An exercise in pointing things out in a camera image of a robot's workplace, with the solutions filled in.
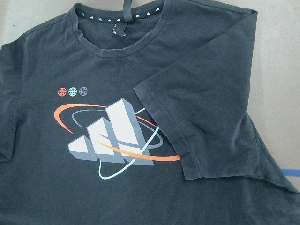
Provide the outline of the black graphic t-shirt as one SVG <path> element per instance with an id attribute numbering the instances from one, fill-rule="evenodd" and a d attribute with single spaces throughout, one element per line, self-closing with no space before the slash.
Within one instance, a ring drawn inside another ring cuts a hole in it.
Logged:
<path id="1" fill-rule="evenodd" d="M 257 15 L 76 3 L 4 44 L 1 224 L 299 224 L 247 112 Z"/>

